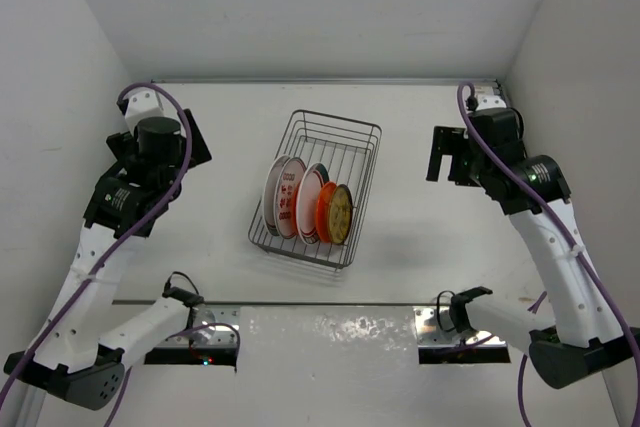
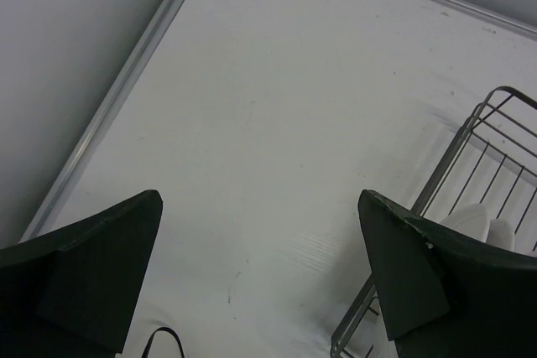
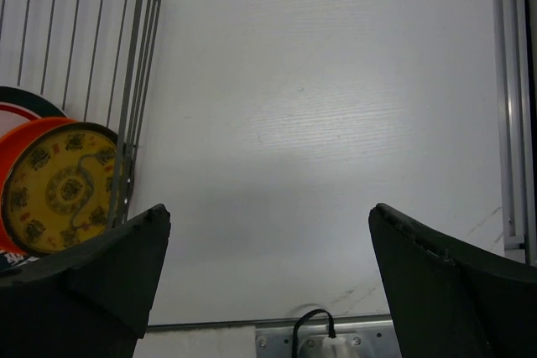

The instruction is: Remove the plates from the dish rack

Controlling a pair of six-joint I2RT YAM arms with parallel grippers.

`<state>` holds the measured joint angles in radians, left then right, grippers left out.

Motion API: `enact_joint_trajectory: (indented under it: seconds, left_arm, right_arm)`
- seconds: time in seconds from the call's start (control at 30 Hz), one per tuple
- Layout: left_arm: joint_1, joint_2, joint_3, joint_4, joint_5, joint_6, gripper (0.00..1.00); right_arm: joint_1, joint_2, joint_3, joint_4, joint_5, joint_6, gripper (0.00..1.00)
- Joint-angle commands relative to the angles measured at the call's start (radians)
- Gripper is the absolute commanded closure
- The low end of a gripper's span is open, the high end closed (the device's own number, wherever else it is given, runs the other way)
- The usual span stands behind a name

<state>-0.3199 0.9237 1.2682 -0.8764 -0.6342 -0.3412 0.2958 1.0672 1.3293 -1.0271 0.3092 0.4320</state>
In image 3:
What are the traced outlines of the white plate green red rim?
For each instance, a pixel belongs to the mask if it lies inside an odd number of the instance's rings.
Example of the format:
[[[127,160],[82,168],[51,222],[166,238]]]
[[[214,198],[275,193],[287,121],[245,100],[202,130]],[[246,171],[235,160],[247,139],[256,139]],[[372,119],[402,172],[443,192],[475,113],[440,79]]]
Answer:
[[[66,117],[66,114],[50,101],[33,92],[10,86],[1,86],[0,136],[37,119]]]

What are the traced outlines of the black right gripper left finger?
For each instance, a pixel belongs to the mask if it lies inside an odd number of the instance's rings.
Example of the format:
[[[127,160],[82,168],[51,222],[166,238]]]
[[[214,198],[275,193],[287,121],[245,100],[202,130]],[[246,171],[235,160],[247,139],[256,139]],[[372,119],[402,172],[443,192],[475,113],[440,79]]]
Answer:
[[[1,273],[3,357],[131,357],[169,243],[156,205],[89,241]]]

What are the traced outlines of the yellow patterned plate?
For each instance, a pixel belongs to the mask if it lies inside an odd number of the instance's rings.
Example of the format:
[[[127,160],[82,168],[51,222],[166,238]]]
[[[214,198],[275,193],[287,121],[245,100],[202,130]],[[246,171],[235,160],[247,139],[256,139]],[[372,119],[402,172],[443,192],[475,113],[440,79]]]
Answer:
[[[46,122],[1,169],[1,245],[45,257],[100,236],[117,219],[118,135],[93,122]]]

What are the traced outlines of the orange plastic plate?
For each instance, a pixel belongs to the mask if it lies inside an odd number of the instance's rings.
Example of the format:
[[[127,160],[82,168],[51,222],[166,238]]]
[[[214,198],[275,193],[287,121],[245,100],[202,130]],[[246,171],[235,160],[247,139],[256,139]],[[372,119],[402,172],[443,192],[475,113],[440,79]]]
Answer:
[[[8,206],[3,200],[7,195],[8,175],[22,152],[46,132],[73,122],[76,120],[68,117],[40,118],[15,127],[1,137],[1,208]]]

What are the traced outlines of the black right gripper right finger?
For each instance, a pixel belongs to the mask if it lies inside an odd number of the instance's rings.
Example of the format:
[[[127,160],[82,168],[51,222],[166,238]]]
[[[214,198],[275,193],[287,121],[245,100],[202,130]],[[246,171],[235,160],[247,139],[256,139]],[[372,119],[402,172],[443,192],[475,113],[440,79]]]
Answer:
[[[368,217],[404,357],[534,357],[536,269],[386,205]]]

